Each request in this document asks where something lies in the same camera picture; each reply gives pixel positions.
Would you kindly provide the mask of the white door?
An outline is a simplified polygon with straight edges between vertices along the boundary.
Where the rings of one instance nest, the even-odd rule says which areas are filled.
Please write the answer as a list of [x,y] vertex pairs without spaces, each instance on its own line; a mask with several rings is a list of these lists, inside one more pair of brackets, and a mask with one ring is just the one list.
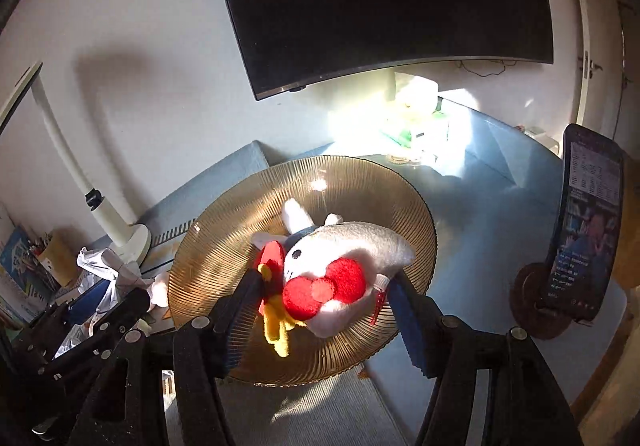
[[628,0],[578,0],[582,54],[576,122],[639,158],[639,9]]

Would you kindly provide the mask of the white red plush toy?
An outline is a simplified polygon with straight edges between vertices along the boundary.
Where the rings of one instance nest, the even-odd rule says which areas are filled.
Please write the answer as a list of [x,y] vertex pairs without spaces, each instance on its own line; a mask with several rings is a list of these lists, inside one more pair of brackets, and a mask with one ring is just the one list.
[[286,236],[252,237],[254,266],[264,281],[258,312],[267,343],[286,357],[288,334],[296,327],[325,339],[367,314],[374,326],[390,281],[414,260],[408,241],[386,227],[345,222],[334,213],[314,224],[293,198],[285,201],[281,218]]

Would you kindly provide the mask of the patterned blue table mat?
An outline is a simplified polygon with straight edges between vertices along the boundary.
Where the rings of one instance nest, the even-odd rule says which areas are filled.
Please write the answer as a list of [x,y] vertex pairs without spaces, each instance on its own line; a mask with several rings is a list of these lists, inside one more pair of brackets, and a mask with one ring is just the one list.
[[[561,160],[540,143],[494,118],[438,98],[436,157],[420,164],[390,162],[395,144],[383,135],[362,143],[327,144],[300,154],[349,154],[385,163],[420,192],[430,208],[437,234],[435,276],[427,294],[445,314],[474,328],[506,331],[515,324],[508,295],[516,273],[547,254],[560,201]],[[141,215],[152,236],[195,220],[206,206],[250,172],[281,162],[267,146],[256,144],[224,158]],[[571,323],[560,336],[537,340],[570,404],[587,397],[588,382],[600,368],[615,331],[623,323],[627,298],[612,282],[592,327]],[[416,438],[432,395],[434,380],[411,366],[401,338],[366,362],[373,385],[401,433]]]

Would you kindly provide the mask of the amber ribbed glass bowl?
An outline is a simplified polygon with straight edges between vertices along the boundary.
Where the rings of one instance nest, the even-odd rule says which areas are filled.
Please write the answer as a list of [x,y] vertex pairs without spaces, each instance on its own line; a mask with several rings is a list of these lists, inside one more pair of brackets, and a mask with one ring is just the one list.
[[[416,258],[405,269],[419,293],[434,275],[437,237],[427,204],[408,180],[378,162],[345,156],[309,157],[273,166],[233,186],[192,224],[171,266],[168,301],[176,327],[207,315],[228,296],[254,263],[250,242],[256,232],[282,235],[281,208],[296,199],[320,223],[330,213],[347,221],[378,224],[398,232]],[[393,340],[397,326],[384,306],[371,325],[360,317],[332,338],[320,339],[304,328],[290,335],[290,354],[281,358],[255,319],[250,340],[232,378],[262,386],[318,382],[364,362]]]

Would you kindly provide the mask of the white desk lamp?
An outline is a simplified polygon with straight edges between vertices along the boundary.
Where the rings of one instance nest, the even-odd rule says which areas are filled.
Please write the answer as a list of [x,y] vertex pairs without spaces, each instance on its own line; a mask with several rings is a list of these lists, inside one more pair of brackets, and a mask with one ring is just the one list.
[[150,230],[145,224],[128,224],[102,192],[88,180],[55,119],[40,78],[41,69],[42,62],[34,62],[16,81],[10,97],[1,107],[1,131],[6,129],[24,97],[32,93],[53,147],[84,196],[92,216],[112,240],[110,248],[124,262],[136,261],[141,265],[151,247]]

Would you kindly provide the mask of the wooden pen holder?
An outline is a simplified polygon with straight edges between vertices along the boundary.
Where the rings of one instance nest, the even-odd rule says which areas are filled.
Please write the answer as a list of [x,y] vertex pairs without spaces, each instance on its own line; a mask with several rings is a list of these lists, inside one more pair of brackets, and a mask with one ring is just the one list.
[[76,256],[70,252],[58,232],[52,234],[44,250],[38,254],[37,260],[63,288],[74,284],[79,277]]

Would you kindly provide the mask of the crumpled paper left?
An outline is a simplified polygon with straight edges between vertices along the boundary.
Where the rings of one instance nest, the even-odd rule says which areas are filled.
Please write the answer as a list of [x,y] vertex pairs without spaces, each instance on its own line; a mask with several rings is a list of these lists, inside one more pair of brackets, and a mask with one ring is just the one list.
[[132,289],[149,290],[153,279],[144,279],[136,261],[125,263],[111,248],[91,251],[82,248],[77,265],[108,282],[104,296],[96,307],[98,314],[106,314],[114,308]]

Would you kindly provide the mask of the smartphone on round stand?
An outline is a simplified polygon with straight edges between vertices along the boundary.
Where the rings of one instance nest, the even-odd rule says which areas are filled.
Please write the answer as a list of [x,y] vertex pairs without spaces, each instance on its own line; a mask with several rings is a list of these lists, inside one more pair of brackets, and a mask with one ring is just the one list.
[[516,323],[551,340],[572,322],[590,325],[602,306],[620,238],[624,155],[578,124],[563,134],[563,185],[544,262],[524,266],[510,292]]

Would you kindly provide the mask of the stack of books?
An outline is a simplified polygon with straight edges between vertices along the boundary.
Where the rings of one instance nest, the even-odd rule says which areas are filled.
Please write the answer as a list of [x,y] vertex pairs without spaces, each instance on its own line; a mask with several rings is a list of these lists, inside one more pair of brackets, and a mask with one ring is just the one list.
[[31,247],[28,233],[1,206],[1,313],[17,327],[30,324],[48,307],[56,287]]

